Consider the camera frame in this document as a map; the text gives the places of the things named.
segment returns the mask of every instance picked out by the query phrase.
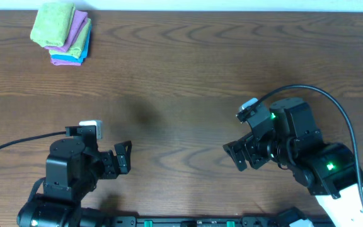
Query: folded towel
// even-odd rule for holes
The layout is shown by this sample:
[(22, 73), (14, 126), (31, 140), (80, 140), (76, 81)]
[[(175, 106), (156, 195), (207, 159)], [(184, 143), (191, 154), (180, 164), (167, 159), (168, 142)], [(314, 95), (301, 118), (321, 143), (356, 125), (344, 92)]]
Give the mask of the folded towel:
[(79, 62), (70, 62), (70, 61), (64, 61), (60, 59), (51, 59), (51, 63), (55, 66), (80, 66), (81, 63)]
[(88, 32), (88, 36), (86, 37), (85, 46), (83, 47), (83, 50), (82, 50), (82, 53), (81, 53), (81, 56), (79, 57), (79, 59), (76, 59), (73, 56), (54, 54), (54, 55), (51, 55), (52, 61), (54, 59), (57, 59), (57, 60), (63, 60), (63, 61), (82, 63), (83, 59), (85, 59), (88, 56), (89, 37), (91, 35), (91, 30), (92, 30), (92, 26), (89, 27), (89, 32)]
[(30, 39), (45, 47), (61, 47), (67, 39), (74, 16), (74, 3), (45, 3), (38, 10)]
[(88, 13), (75, 10), (74, 19), (72, 19), (71, 28), (69, 29), (68, 37), (62, 47), (46, 46), (48, 50), (56, 50), (59, 52), (67, 52), (69, 47), (76, 41), (82, 28), (88, 22)]
[(82, 28), (81, 33), (79, 33), (78, 38), (74, 42), (74, 44), (71, 45), (69, 50), (67, 52), (58, 52), (56, 50), (49, 50), (50, 55), (54, 54), (60, 54), (60, 55), (69, 55), (73, 56), (75, 58), (79, 58), (82, 54), (83, 47), (85, 45), (86, 37), (88, 36), (89, 27), (91, 25), (91, 20), (88, 18), (88, 22), (86, 25)]

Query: green connector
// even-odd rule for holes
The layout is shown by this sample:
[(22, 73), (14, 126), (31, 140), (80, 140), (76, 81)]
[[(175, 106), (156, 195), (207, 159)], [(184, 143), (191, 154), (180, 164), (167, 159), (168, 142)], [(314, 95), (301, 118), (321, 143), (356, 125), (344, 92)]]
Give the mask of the green connector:
[(153, 227), (153, 221), (144, 221), (144, 227)]
[(226, 227), (234, 227), (234, 221), (227, 221)]

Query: white wall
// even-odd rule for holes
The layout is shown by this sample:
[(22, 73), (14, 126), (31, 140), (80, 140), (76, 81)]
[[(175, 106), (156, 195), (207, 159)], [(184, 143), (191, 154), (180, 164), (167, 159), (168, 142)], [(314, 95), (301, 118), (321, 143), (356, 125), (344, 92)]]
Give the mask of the white wall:
[[(54, 0), (0, 0), (0, 9), (38, 9)], [(63, 0), (77, 9), (363, 12), (363, 0)]]

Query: blue towel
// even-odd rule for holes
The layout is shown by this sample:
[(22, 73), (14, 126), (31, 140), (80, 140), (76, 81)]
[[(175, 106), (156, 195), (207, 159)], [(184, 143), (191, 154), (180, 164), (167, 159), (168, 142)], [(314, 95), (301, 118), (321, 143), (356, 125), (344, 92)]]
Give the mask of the blue towel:
[(92, 29), (92, 25), (89, 27), (88, 36), (86, 37), (85, 45), (83, 47), (83, 50), (82, 50), (82, 53), (81, 53), (81, 56), (79, 57), (79, 59), (77, 59), (77, 58), (75, 58), (73, 56), (60, 55), (60, 54), (51, 55), (51, 58), (52, 59), (58, 59), (58, 60), (64, 60), (64, 61), (70, 61), (70, 62), (82, 63), (83, 59), (85, 59), (88, 56), (89, 37), (91, 35), (91, 29)]

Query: table surface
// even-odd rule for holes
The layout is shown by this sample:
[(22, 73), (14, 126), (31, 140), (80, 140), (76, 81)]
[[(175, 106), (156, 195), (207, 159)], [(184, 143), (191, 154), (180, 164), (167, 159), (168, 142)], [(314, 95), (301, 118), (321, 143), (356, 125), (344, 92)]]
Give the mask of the table surface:
[[(102, 151), (131, 140), (131, 172), (100, 180), (84, 207), (141, 216), (274, 214), (292, 206), (324, 214), (290, 171), (268, 163), (239, 172), (222, 149), (250, 131), (234, 116), (243, 102), (292, 83), (337, 97), (363, 167), (363, 13), (90, 11), (81, 67), (51, 65), (29, 39), (35, 15), (0, 11), (0, 144), (86, 119), (104, 122)], [(288, 91), (273, 100), (287, 96), (310, 103), (326, 141), (350, 145), (326, 98)], [(15, 226), (57, 139), (0, 151), (2, 226)]]

